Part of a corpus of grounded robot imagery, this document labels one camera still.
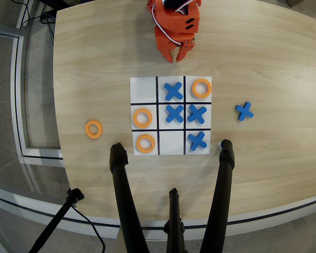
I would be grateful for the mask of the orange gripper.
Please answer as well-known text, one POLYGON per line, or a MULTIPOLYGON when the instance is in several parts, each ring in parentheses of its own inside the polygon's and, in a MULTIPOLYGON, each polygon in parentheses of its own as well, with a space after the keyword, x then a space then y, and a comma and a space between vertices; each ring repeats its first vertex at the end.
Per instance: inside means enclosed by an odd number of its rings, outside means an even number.
POLYGON ((155 39, 158 51, 170 63, 173 62, 171 50, 179 47, 176 61, 183 60, 195 47, 195 34, 199 30, 199 11, 192 15, 173 10, 155 10, 155 39))

